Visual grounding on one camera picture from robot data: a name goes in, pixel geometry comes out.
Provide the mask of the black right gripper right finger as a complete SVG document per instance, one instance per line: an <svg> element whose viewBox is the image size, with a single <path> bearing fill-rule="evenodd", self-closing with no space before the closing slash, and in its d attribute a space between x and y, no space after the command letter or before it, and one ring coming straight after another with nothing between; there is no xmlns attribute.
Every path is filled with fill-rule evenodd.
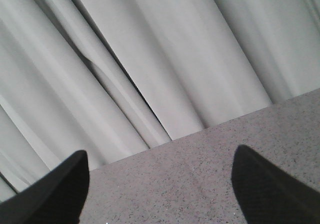
<svg viewBox="0 0 320 224"><path fill-rule="evenodd" d="M237 147L231 183L249 224L318 224L320 194L246 145Z"/></svg>

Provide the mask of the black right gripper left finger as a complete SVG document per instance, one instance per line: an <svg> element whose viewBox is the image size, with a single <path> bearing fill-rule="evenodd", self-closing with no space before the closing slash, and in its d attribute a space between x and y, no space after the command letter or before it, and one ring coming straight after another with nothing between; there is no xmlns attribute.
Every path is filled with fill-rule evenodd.
<svg viewBox="0 0 320 224"><path fill-rule="evenodd" d="M90 182L88 155L78 150L0 205L2 224L78 224Z"/></svg>

